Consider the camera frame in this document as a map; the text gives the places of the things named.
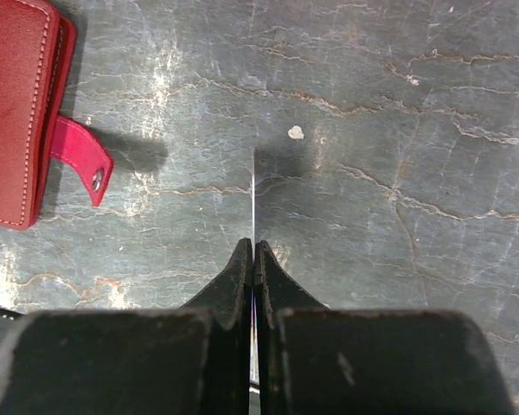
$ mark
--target metal snap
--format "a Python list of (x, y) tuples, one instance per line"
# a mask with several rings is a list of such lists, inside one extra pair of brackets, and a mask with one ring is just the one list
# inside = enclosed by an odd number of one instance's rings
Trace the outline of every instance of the metal snap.
[(93, 176), (93, 191), (98, 192), (100, 185), (102, 184), (102, 177), (104, 177), (104, 170), (98, 169)]

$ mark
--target wallet strap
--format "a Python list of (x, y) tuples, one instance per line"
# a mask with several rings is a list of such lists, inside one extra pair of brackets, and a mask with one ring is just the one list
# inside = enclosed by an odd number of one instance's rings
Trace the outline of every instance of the wallet strap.
[(59, 115), (50, 156), (77, 172), (93, 206), (98, 206), (113, 171), (113, 160), (98, 140), (81, 125)]

